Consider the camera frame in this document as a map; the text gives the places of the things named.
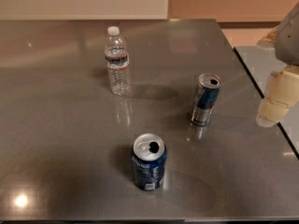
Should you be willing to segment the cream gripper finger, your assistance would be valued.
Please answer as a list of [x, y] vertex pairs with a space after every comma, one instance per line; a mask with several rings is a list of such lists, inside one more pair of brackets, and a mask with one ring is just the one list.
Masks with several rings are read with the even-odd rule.
[[283, 120], [299, 101], [299, 67], [287, 65], [280, 72], [273, 71], [266, 83], [256, 122], [269, 128]]

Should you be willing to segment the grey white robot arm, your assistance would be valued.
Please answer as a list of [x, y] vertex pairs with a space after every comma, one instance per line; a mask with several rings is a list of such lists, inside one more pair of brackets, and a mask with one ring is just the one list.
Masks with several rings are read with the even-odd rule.
[[286, 66], [267, 79], [256, 117], [256, 122], [265, 128], [283, 120], [299, 101], [299, 3], [279, 24], [274, 49], [276, 58]]

